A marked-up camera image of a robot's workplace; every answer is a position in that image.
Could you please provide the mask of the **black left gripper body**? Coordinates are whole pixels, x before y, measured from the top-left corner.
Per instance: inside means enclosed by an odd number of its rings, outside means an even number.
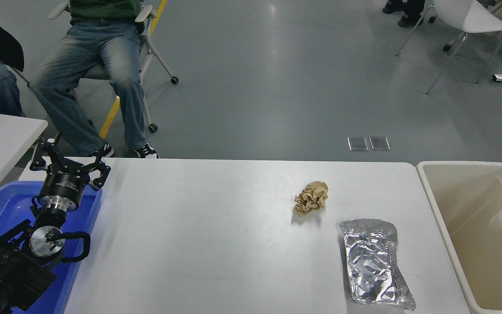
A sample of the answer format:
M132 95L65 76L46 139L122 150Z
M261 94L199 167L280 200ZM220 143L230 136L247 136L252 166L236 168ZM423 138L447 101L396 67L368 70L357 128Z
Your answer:
M40 204L46 205L52 198L61 197L68 199L74 205L78 205L89 181L88 174L66 174L59 171L47 171L40 191Z

